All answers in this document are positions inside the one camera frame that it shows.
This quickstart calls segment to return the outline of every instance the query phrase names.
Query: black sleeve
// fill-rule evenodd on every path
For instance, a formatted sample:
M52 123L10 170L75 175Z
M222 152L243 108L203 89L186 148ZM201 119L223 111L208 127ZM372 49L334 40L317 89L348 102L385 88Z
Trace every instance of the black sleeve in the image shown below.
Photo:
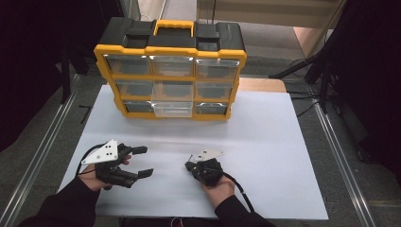
M99 194L76 177L57 195L47 197L36 216L18 226L94 226Z
M223 201L215 210L225 227L273 227L257 213L249 213L236 196Z

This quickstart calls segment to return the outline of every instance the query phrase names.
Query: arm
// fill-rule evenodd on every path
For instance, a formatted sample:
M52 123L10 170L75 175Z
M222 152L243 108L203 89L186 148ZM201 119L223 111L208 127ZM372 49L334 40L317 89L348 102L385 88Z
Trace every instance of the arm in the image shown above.
M274 226L257 213L250 213L235 196L235 184L222 177L215 187L201 185L215 213L224 226L271 227Z
M88 165L83 172L94 168L95 165ZM18 226L94 226L96 202L105 186L110 184L97 180L94 171L78 175L57 195L47 197L36 216Z

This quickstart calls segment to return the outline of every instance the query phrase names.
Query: white table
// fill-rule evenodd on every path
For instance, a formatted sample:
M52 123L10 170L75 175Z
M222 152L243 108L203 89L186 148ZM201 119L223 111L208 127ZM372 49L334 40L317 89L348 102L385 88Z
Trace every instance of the white table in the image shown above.
M124 170L154 172L131 189L102 190L96 205L100 216L215 218L199 183L184 167L191 154L212 148L226 153L218 157L223 169L241 183L262 217L328 219L288 94L238 91L232 117L225 122L143 120L123 117L104 85L61 189L74 178L84 152L111 139L148 147L147 154L121 165Z

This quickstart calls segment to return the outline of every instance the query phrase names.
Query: gray floor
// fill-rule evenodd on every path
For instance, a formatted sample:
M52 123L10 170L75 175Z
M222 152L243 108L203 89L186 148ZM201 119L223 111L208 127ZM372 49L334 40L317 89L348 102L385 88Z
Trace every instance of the gray floor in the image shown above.
M186 4L189 4L186 6L189 10L182 10L183 5L180 5L179 2L182 1L170 0L168 2L166 18L193 20L190 17L193 17L194 14L188 13L188 11L193 10L193 4L196 1L185 1ZM241 27L250 56L246 68L242 71L242 77L266 78L268 75L287 69L293 60L303 57L291 27L249 24L241 24ZM305 71L306 69L297 72L298 76L291 75L284 78L288 91L309 91L303 81ZM99 75L94 63L91 63L91 71L87 76L79 77L80 83L75 88L76 99L45 159L44 166L27 194L15 224L34 215L44 198L57 191L85 126L84 123L81 124L81 120L86 109L82 109L78 105L93 105L100 86L106 82ZM0 152L1 213L6 209L12 191L20 182L44 138L51 120L60 107L60 99L61 91L58 91L29 123L18 141ZM311 99L293 101L296 113L306 110L311 104ZM357 147L344 122L335 114L331 104L328 105L327 110L347 161L354 170L353 173L369 204L376 225L401 226L401 189L394 176L381 165L367 165L361 162L357 157ZM299 123L325 201L329 220L274 219L272 222L277 226L361 226L316 111L312 108L300 116ZM118 221L117 218L99 217L95 226L118 226Z

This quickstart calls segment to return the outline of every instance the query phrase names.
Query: yellow storage organizer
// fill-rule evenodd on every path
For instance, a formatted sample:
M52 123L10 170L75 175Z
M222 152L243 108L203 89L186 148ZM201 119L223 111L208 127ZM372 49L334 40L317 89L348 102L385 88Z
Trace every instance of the yellow storage organizer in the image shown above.
M247 54L237 23L112 18L97 66L126 117L227 120Z

